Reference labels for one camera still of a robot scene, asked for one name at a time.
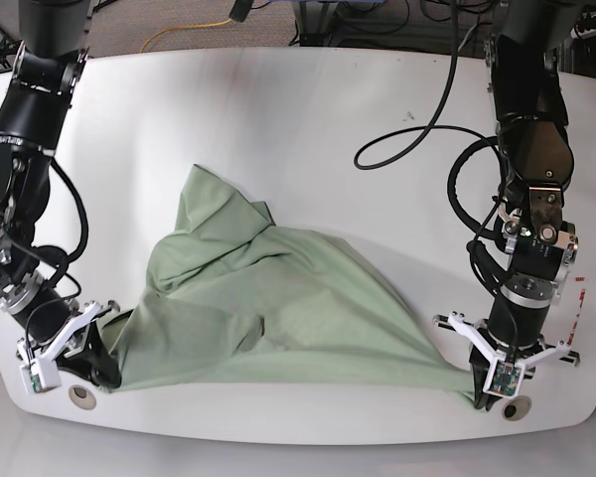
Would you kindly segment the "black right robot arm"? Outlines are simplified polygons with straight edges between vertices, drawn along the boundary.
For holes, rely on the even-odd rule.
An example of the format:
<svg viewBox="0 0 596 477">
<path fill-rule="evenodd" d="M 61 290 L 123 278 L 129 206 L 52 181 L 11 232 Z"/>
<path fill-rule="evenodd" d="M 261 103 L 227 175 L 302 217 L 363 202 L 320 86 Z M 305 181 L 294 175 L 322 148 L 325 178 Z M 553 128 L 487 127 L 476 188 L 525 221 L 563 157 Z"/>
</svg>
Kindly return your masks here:
<svg viewBox="0 0 596 477">
<path fill-rule="evenodd" d="M 122 382 L 96 327 L 116 303 L 80 306 L 77 292 L 57 290 L 89 236 L 83 201 L 55 154 L 87 60 L 90 17 L 87 1 L 20 2 L 21 42 L 0 107 L 0 306 L 24 331 L 16 356 L 31 394 L 59 387 L 63 372 L 109 390 Z M 33 244 L 52 173 L 74 199 L 79 237 L 72 251 Z"/>
</svg>

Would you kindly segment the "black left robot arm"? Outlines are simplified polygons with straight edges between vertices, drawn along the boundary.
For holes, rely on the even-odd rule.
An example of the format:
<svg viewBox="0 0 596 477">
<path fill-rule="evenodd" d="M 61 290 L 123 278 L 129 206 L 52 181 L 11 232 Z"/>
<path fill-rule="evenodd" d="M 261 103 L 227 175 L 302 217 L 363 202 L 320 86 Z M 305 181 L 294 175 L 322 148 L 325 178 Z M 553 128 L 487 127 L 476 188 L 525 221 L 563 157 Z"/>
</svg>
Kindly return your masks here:
<svg viewBox="0 0 596 477">
<path fill-rule="evenodd" d="M 578 1 L 509 4 L 485 46 L 496 133 L 469 146 L 449 173 L 448 197 L 456 204 L 466 162 L 485 147 L 500 160 L 491 215 L 465 219 L 474 235 L 467 245 L 471 267 L 493 296 L 491 312 L 475 324 L 457 312 L 439 318 L 470 342 L 477 409 L 516 398 L 538 364 L 572 358 L 567 344 L 546 343 L 541 330 L 578 250 L 575 226 L 563 217 L 574 157 L 556 49 L 581 10 Z"/>
</svg>

